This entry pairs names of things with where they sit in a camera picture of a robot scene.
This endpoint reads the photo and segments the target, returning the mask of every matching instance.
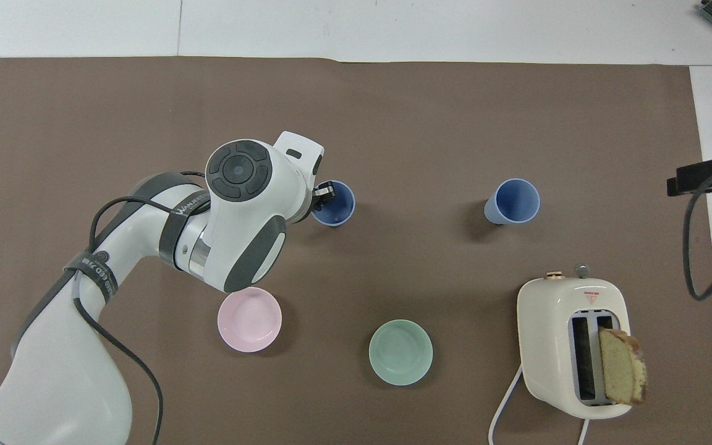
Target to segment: green bowl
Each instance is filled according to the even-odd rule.
[[[378,377],[392,385],[418,382],[432,363],[430,337],[413,321],[387,321],[370,340],[370,365]]]

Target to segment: white table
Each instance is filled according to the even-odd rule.
[[[0,0],[0,56],[313,56],[360,62],[690,65],[701,149],[708,159],[712,25],[700,17],[697,4]],[[708,205],[712,237],[712,196]]]

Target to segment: bread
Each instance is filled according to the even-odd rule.
[[[636,338],[618,329],[599,328],[606,397],[638,405],[647,397],[647,368]]]

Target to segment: white robotic arm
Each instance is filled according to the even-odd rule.
[[[142,181],[132,195],[172,211],[127,203],[32,310],[0,386],[0,444],[126,443],[127,386],[74,298],[97,320],[145,256],[161,256],[217,290],[254,284],[279,255],[286,222],[308,214],[323,153],[284,132],[273,146],[251,139],[220,146],[206,166],[210,194],[181,174]]]

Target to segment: toaster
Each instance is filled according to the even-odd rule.
[[[625,300],[608,281],[550,271],[518,292],[518,344],[523,381],[539,400],[582,419],[608,419],[630,409],[606,398],[599,327],[630,335]]]

